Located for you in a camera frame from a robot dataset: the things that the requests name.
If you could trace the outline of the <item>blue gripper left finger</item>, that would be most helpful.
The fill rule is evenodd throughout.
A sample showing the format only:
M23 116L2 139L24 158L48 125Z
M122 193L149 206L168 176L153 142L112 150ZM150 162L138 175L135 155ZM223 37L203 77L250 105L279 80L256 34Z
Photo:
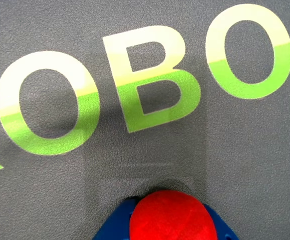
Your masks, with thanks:
M129 240L129 223L138 197L123 200L110 214L92 240Z

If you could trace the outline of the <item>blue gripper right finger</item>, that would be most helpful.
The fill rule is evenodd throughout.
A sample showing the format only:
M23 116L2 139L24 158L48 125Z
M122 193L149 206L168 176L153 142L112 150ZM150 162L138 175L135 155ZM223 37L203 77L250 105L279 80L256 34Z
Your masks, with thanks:
M207 204L203 205L213 220L218 240L239 240L233 230L210 206Z

